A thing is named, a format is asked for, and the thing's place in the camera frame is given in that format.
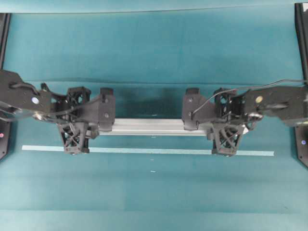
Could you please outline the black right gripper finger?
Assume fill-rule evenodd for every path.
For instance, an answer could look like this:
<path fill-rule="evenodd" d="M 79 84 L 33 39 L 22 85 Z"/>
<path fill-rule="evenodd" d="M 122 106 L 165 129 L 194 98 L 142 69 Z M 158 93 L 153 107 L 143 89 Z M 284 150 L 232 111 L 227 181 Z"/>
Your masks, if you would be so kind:
<path fill-rule="evenodd" d="M 233 93 L 226 92 L 215 96 L 215 112 L 216 113 L 228 113 L 230 110 L 230 100 L 233 97 Z"/>
<path fill-rule="evenodd" d="M 238 125 L 213 124 L 212 130 L 212 154 L 223 156 L 236 155 L 243 135 L 243 127 Z"/>

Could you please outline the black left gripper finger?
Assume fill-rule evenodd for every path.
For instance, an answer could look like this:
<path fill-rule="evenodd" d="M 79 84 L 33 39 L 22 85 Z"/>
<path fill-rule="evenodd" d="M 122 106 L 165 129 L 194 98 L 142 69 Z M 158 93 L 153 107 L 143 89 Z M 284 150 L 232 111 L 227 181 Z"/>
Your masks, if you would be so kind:
<path fill-rule="evenodd" d="M 66 100 L 70 104 L 84 104 L 90 101 L 91 90 L 85 87 L 69 88 Z"/>
<path fill-rule="evenodd" d="M 88 123 L 76 122 L 57 124 L 61 135 L 64 151 L 71 155 L 88 154 L 89 139 L 86 134 L 89 128 Z"/>

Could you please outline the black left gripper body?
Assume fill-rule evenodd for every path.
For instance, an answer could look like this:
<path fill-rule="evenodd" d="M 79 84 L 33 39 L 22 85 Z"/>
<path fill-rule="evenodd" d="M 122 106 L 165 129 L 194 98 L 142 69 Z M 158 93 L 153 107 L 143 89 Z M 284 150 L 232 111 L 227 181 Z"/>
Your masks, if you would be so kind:
<path fill-rule="evenodd" d="M 88 139 L 95 139 L 98 136 L 98 123 L 92 123 L 89 120 L 82 119 L 81 113 L 86 106 L 93 106 L 95 100 L 89 101 L 84 104 L 70 104 L 66 100 L 66 95 L 59 95 L 51 92 L 45 83 L 41 84 L 41 90 L 51 94 L 51 99 L 54 102 L 51 103 L 51 112 L 49 114 L 40 114 L 40 119 L 54 124 L 76 123 L 85 122 L 88 123 L 89 128 L 87 131 Z"/>

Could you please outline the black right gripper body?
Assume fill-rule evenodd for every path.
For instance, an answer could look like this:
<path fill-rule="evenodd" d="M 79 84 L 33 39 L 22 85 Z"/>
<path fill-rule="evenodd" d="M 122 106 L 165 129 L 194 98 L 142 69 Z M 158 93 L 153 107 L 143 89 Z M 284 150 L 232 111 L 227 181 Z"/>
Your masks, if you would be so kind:
<path fill-rule="evenodd" d="M 206 135 L 213 141 L 239 141 L 257 122 L 254 112 L 245 112 L 244 94 L 220 88 L 214 92 L 213 102 L 197 89 L 197 129 L 204 125 Z"/>

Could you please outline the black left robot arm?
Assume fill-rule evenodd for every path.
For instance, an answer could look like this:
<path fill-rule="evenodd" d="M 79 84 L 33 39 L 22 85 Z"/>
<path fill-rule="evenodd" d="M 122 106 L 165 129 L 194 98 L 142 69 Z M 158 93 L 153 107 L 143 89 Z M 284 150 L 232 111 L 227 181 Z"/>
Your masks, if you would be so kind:
<path fill-rule="evenodd" d="M 15 73 L 0 72 L 0 109 L 9 119 L 32 117 L 57 125 L 66 153 L 89 153 L 89 140 L 98 135 L 98 98 L 85 87 L 69 88 L 65 95 L 42 83 L 38 90 Z"/>

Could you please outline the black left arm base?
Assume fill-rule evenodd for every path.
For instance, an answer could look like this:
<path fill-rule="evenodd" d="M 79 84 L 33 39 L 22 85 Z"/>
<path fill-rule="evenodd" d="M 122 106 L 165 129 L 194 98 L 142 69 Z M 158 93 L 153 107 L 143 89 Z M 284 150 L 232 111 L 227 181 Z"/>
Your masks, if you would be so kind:
<path fill-rule="evenodd" d="M 11 122 L 0 121 L 0 159 L 8 153 Z"/>

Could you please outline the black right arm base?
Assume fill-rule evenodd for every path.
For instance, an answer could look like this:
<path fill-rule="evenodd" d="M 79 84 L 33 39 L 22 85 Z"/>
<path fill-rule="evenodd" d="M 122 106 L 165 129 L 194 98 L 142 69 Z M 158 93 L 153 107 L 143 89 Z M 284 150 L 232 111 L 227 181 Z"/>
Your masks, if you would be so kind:
<path fill-rule="evenodd" d="M 295 127 L 295 141 L 298 160 L 308 167 L 308 127 Z"/>

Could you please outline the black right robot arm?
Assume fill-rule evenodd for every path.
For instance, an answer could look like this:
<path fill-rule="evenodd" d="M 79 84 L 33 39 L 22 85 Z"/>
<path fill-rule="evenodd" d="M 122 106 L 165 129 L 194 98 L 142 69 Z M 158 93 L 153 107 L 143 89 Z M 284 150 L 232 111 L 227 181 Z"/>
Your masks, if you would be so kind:
<path fill-rule="evenodd" d="M 220 88 L 214 92 L 215 116 L 210 138 L 213 154 L 232 156 L 245 132 L 252 131 L 265 116 L 277 117 L 288 127 L 308 125 L 307 87 L 280 86 L 248 90 Z"/>

